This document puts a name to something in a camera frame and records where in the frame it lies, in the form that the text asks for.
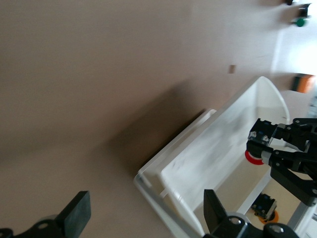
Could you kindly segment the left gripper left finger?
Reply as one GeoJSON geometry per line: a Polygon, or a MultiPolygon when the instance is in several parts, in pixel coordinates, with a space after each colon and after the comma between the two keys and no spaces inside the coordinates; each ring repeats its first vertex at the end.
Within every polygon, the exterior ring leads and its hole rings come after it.
{"type": "Polygon", "coordinates": [[[1,228],[2,238],[78,238],[91,218],[89,191],[80,191],[53,219],[44,219],[28,230],[15,235],[9,228],[1,228]]]}

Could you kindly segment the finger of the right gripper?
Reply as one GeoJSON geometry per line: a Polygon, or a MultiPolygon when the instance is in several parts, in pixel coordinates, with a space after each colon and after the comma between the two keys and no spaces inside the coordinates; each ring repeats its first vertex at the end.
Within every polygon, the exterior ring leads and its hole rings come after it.
{"type": "Polygon", "coordinates": [[[317,204],[317,150],[288,152],[268,149],[261,152],[270,176],[307,206],[317,204]]]}
{"type": "Polygon", "coordinates": [[[279,124],[273,138],[281,139],[302,152],[316,152],[317,119],[295,118],[292,124],[279,124]]]}

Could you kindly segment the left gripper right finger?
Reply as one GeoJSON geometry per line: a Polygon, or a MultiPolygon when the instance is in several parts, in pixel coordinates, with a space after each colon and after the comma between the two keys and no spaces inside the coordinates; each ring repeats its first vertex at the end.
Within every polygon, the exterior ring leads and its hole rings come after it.
{"type": "Polygon", "coordinates": [[[241,216],[229,216],[212,189],[204,190],[204,218],[210,231],[206,238],[296,238],[287,225],[268,223],[263,229],[254,227],[241,216]]]}

